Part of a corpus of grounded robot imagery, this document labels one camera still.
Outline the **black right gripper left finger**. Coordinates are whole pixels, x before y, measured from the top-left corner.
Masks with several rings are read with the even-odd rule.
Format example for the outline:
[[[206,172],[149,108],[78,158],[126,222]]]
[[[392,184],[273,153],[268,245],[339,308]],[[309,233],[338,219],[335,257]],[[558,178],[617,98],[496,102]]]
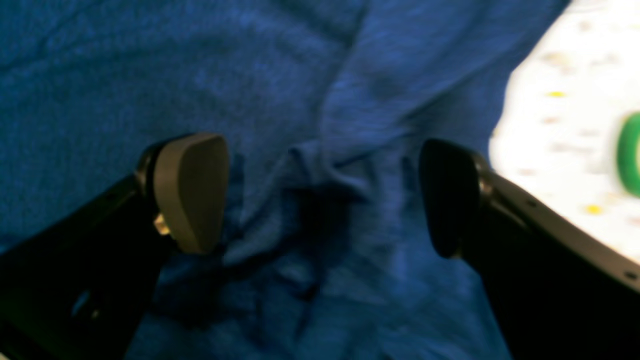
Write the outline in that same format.
[[[1,255],[3,360],[122,360],[173,253],[221,235],[227,142],[215,133],[147,148],[135,173]]]

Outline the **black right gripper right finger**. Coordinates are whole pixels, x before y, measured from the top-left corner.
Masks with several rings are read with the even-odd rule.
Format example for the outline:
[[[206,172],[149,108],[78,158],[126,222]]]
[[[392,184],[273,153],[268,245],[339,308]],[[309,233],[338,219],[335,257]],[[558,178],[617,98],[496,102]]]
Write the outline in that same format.
[[[480,275],[515,360],[640,357],[636,262],[463,146],[427,140],[419,177],[435,251]]]

